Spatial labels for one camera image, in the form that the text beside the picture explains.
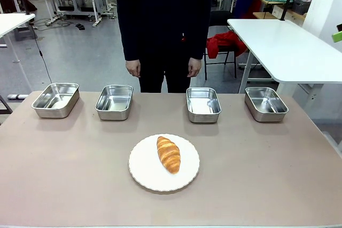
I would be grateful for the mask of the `person's left hand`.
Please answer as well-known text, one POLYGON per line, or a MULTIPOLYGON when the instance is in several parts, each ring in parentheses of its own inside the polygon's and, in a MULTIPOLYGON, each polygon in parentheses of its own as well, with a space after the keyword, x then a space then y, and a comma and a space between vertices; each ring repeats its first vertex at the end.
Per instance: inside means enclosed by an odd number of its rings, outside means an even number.
POLYGON ((202 66, 202 60, 198 60, 195 58, 190 58, 188 63, 188 75, 187 77, 196 77, 202 66))

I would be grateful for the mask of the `person's right hand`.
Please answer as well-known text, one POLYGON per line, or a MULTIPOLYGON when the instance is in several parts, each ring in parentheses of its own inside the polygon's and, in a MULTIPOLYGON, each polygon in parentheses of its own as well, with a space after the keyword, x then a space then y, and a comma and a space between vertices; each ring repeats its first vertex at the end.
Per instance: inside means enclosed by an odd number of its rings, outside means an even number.
POLYGON ((140 77, 141 63, 139 60, 126 61, 126 69, 134 77, 140 77))

